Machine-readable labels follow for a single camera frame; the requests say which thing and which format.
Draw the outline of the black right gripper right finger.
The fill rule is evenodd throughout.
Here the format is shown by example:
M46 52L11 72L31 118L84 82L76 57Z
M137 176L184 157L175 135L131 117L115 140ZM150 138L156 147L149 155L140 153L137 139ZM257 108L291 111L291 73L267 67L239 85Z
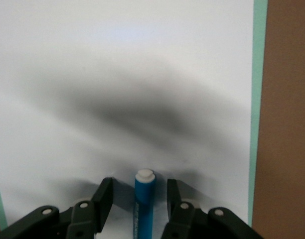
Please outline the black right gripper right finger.
M167 211L163 239L261 239L255 230L225 207L208 213L181 198L177 180L167 181Z

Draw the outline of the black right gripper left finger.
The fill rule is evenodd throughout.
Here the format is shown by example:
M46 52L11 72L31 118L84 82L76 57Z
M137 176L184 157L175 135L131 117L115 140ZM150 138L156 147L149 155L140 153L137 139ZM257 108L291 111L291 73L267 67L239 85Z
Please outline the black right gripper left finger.
M113 179L102 180L90 200L64 212L42 206L0 232L0 239L94 239L103 230L113 204Z

